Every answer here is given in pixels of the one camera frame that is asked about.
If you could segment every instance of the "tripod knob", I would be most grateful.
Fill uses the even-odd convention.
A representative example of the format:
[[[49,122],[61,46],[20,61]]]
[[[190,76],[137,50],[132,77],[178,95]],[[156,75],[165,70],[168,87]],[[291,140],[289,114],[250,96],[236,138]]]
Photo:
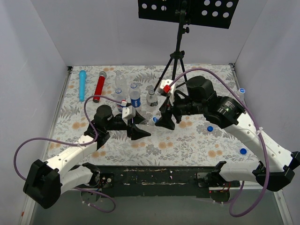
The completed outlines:
[[[183,28],[183,33],[189,33],[189,27],[186,27],[185,29]]]

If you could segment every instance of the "tripod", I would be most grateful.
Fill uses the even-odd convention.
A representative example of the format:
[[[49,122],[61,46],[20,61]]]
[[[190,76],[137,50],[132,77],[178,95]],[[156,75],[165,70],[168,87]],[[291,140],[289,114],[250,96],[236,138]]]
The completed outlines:
[[[176,50],[170,55],[170,60],[169,60],[168,64],[166,65],[163,73],[161,74],[161,77],[159,78],[157,84],[155,85],[154,91],[156,91],[156,89],[158,88],[161,80],[164,78],[164,75],[173,60],[174,60],[174,66],[173,66],[173,72],[172,72],[172,80],[174,80],[175,76],[176,76],[178,60],[180,61],[182,71],[185,72],[184,64],[183,64],[183,60],[182,60],[185,53],[184,53],[184,51],[180,51],[180,44],[181,44],[182,35],[184,33],[187,33],[187,34],[189,33],[189,27],[183,28],[183,26],[186,24],[189,25],[191,23],[189,19],[186,19],[187,6],[188,6],[188,3],[187,3],[187,1],[184,0],[181,4],[181,10],[180,11],[176,10],[176,12],[175,12],[175,15],[179,16],[179,26],[178,26],[178,33],[177,33]],[[188,81],[186,75],[184,75],[184,80],[185,80],[185,82],[178,85],[177,88],[184,85],[186,83],[186,81]]]

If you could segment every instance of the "floral tablecloth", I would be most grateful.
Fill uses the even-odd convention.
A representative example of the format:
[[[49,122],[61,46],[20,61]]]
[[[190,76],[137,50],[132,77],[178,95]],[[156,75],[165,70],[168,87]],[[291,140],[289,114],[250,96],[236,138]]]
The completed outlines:
[[[237,90],[230,66],[221,65],[185,65],[186,69],[203,67],[219,75],[234,91]],[[79,102],[79,71],[87,72],[86,94],[94,94],[100,71],[107,73],[103,88],[103,95],[113,97],[115,84],[115,71],[120,70],[127,78],[127,84],[137,82],[141,89],[142,110],[141,115],[150,119],[153,115],[160,116],[159,106],[164,97],[158,97],[158,107],[154,112],[146,108],[146,94],[151,86],[155,86],[161,76],[164,66],[77,66],[73,68],[63,104],[60,109],[53,137],[54,139],[76,142],[88,127],[88,122],[83,112],[83,102]],[[165,74],[165,79],[172,77],[172,67]],[[203,71],[195,71],[187,76],[203,75],[209,78],[218,95],[231,96],[230,92],[216,78]],[[90,101],[87,112],[93,118],[96,109],[101,105],[110,105],[114,115],[118,113],[116,104],[105,99],[100,103]],[[207,131],[208,126],[213,126],[212,132]],[[127,138],[126,131],[110,131],[111,138],[98,151],[87,156],[82,162],[95,165],[177,165],[177,166],[215,166],[219,161],[251,162],[257,161],[255,155],[247,151],[246,155],[240,154],[240,149],[245,146],[235,137],[219,129],[205,120],[202,115],[183,116],[182,122],[176,124],[174,131],[163,127],[155,127],[151,137],[146,137],[132,142]],[[51,143],[47,150],[47,158],[59,154],[67,146]]]

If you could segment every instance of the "white wall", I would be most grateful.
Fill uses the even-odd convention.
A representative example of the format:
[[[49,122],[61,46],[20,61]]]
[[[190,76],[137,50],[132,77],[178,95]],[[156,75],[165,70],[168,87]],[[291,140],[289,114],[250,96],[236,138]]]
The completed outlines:
[[[300,2],[268,0],[236,62],[246,101],[264,130],[299,151]],[[300,221],[300,169],[284,188],[294,224]]]
[[[0,224],[21,217],[24,181],[13,155],[25,140],[47,136],[67,68],[30,0],[0,0]],[[27,176],[45,142],[21,149],[18,165]]]
[[[31,2],[68,66],[165,65],[176,47],[178,24],[139,19],[137,0]],[[184,62],[235,62],[265,3],[240,0],[228,30],[191,25]]]

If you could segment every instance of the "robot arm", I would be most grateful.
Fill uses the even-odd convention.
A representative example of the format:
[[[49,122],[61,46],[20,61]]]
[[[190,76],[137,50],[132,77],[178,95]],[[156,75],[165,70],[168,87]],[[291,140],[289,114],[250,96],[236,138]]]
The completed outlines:
[[[212,172],[200,179],[200,184],[212,187],[233,180],[244,180],[263,186],[266,175],[263,149],[253,121],[245,109],[231,97],[217,96],[211,81],[203,76],[195,76],[186,82],[188,95],[175,90],[175,84],[166,88],[170,83],[170,80],[162,81],[158,89],[167,98],[159,109],[162,116],[156,126],[174,130],[172,116],[180,123],[183,115],[203,114],[207,121],[239,139],[260,160],[256,163],[219,162]],[[264,131],[261,133],[270,162],[268,190],[278,191],[293,179],[293,169],[300,165],[300,154],[284,149]]]
[[[86,184],[95,187],[99,184],[101,175],[99,169],[90,163],[76,164],[106,143],[110,137],[109,130],[126,130],[127,136],[131,140],[151,136],[150,133],[136,127],[136,124],[144,120],[145,118],[135,112],[130,104],[123,109],[123,114],[116,116],[113,115],[110,106],[100,106],[92,121],[98,132],[97,141],[81,146],[84,143],[91,142],[96,136],[93,128],[89,125],[88,129],[79,138],[78,146],[69,147],[44,162],[36,160],[30,167],[23,188],[24,193],[44,209],[48,209],[62,193],[78,185]]]

